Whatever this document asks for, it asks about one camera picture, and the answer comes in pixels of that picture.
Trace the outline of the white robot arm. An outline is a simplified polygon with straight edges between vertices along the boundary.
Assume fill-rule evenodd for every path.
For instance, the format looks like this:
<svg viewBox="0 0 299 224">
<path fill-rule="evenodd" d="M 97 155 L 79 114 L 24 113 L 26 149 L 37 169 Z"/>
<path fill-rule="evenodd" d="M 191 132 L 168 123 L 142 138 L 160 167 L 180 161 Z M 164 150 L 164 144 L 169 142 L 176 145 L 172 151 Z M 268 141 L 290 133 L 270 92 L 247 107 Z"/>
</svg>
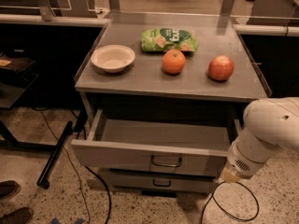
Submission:
<svg viewBox="0 0 299 224">
<path fill-rule="evenodd" d="M 251 102 L 244 127 L 231 144 L 221 179 L 251 179 L 283 148 L 299 151 L 299 98 L 267 98 Z"/>
</svg>

